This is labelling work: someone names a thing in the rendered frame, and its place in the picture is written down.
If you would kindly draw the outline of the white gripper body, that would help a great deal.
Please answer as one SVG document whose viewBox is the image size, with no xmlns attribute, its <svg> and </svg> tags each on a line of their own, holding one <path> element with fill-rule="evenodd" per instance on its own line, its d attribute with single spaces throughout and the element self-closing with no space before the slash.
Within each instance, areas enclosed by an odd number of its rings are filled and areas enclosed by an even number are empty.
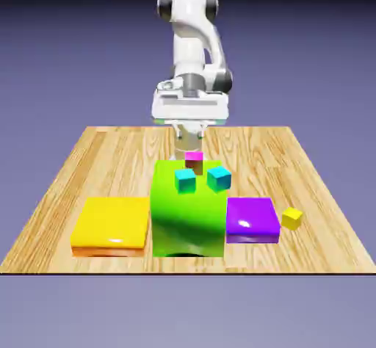
<svg viewBox="0 0 376 348">
<path fill-rule="evenodd" d="M 151 116 L 157 123 L 203 121 L 223 124 L 229 116 L 228 95 L 198 92 L 198 97 L 184 97 L 182 90 L 156 90 Z"/>
</svg>

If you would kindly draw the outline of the small magenta cube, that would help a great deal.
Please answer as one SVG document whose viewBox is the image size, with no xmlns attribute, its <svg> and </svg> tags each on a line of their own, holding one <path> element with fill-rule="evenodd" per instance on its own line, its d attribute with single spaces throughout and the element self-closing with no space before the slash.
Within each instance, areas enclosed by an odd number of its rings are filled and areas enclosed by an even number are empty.
<svg viewBox="0 0 376 348">
<path fill-rule="evenodd" d="M 184 154 L 185 167 L 192 169 L 196 175 L 203 175 L 203 152 L 187 151 Z"/>
</svg>

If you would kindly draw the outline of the small cyan cube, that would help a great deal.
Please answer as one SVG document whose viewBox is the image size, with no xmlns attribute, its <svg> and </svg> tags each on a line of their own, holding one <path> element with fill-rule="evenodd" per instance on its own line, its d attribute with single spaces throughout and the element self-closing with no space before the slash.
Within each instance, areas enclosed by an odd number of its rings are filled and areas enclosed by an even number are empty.
<svg viewBox="0 0 376 348">
<path fill-rule="evenodd" d="M 222 166 L 207 170 L 207 184 L 215 192 L 221 192 L 231 188 L 231 172 Z"/>
<path fill-rule="evenodd" d="M 175 170 L 175 186 L 178 193 L 193 193 L 196 190 L 196 174 L 191 168 Z"/>
</svg>

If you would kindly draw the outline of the small yellow cube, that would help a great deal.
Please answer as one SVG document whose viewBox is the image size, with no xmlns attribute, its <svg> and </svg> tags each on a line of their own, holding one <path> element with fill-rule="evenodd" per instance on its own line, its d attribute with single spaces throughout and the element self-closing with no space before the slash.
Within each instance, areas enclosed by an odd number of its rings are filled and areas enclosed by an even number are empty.
<svg viewBox="0 0 376 348">
<path fill-rule="evenodd" d="M 281 225 L 285 228 L 288 228 L 291 231 L 295 231 L 301 225 L 302 216 L 302 211 L 292 207 L 288 207 L 282 213 Z"/>
</svg>

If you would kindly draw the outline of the large green box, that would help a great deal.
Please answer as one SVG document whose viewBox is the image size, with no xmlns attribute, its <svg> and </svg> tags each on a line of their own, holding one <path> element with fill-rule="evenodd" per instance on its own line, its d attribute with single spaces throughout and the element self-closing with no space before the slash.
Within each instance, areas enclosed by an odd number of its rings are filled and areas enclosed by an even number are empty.
<svg viewBox="0 0 376 348">
<path fill-rule="evenodd" d="M 206 174 L 196 178 L 194 192 L 178 192 L 175 171 L 183 167 L 183 160 L 155 163 L 150 193 L 153 256 L 222 257 L 228 194 L 213 191 Z"/>
</svg>

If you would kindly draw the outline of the large purple box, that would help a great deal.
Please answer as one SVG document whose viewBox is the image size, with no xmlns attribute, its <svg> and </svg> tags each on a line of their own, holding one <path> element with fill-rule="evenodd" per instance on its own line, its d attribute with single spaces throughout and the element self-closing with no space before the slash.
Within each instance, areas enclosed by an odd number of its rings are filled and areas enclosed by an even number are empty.
<svg viewBox="0 0 376 348">
<path fill-rule="evenodd" d="M 269 197 L 229 197 L 226 242 L 278 243 L 280 223 Z"/>
</svg>

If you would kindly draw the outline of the large yellow box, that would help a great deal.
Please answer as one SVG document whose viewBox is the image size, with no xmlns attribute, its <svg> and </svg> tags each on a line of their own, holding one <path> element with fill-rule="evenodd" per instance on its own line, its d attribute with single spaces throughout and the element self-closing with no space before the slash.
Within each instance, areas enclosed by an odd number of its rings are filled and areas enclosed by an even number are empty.
<svg viewBox="0 0 376 348">
<path fill-rule="evenodd" d="M 89 197 L 70 236 L 76 257 L 141 257 L 149 221 L 148 197 Z"/>
</svg>

